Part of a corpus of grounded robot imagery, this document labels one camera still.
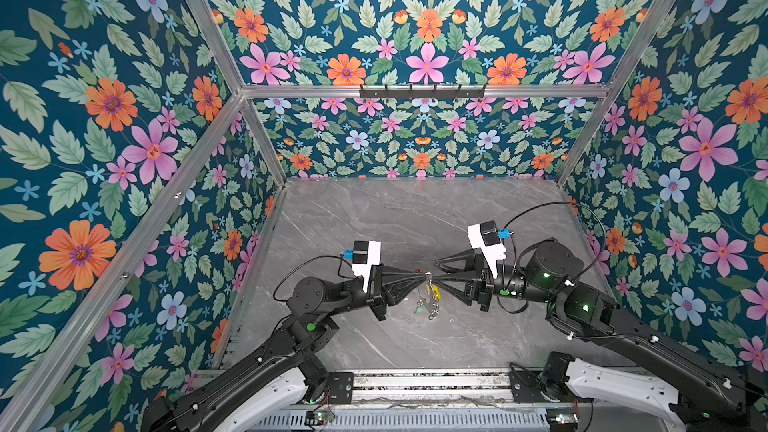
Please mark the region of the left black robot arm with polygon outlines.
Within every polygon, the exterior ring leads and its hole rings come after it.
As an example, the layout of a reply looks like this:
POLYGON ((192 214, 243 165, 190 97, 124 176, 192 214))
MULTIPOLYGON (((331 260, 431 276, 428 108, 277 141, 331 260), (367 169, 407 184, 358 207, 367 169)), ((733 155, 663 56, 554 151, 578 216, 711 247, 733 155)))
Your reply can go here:
POLYGON ((299 280, 286 301, 288 315, 264 343, 199 389, 177 400, 154 400, 142 430, 246 431, 283 407, 320 399, 329 373, 317 354, 339 329, 334 316, 367 309, 383 321, 388 307, 427 279, 385 266, 372 271, 369 290, 360 278, 299 280))

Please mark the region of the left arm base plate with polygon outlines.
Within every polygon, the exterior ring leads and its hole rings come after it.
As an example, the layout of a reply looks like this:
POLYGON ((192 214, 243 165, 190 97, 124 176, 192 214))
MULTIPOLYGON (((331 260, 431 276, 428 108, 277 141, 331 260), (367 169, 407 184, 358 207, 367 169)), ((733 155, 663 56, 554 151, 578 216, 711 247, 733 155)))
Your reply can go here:
POLYGON ((353 372, 331 372, 317 386, 308 388, 302 402, 313 406, 327 403, 348 405, 352 403, 354 385, 353 372))

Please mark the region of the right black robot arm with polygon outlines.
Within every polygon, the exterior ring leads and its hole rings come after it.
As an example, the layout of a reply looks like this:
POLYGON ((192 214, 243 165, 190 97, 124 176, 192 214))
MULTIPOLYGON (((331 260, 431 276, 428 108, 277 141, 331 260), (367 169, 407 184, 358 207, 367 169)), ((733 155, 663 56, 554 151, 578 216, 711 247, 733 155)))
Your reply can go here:
POLYGON ((543 395, 613 401, 687 431, 766 430, 767 419, 756 407, 767 395, 762 373, 718 364, 578 281, 582 260, 555 239, 524 252, 530 257, 526 265, 491 267, 474 250, 441 258, 435 280, 468 305, 487 307, 494 296, 541 303, 547 322, 568 339, 611 350, 648 373, 608 378, 571 354, 552 352, 536 378, 543 395))

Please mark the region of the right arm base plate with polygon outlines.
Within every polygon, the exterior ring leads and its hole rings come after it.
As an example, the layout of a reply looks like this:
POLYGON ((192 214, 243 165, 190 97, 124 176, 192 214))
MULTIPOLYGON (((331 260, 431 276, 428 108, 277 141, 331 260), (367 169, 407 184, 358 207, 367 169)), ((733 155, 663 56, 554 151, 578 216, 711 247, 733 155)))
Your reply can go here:
POLYGON ((574 361, 573 355, 553 351, 539 371, 510 362, 508 377, 514 400, 517 403, 572 402, 576 396, 568 387, 568 367, 574 361))

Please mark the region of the keyring with coloured keys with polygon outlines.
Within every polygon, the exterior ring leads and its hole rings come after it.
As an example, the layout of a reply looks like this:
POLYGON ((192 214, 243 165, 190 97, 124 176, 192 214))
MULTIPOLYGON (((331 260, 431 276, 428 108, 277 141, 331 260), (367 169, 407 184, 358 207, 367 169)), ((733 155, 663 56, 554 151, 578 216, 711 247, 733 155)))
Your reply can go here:
POLYGON ((416 287, 418 300, 414 309, 415 315, 423 315, 429 321, 437 318, 440 312, 441 293, 433 283, 433 274, 426 272, 423 282, 416 287))

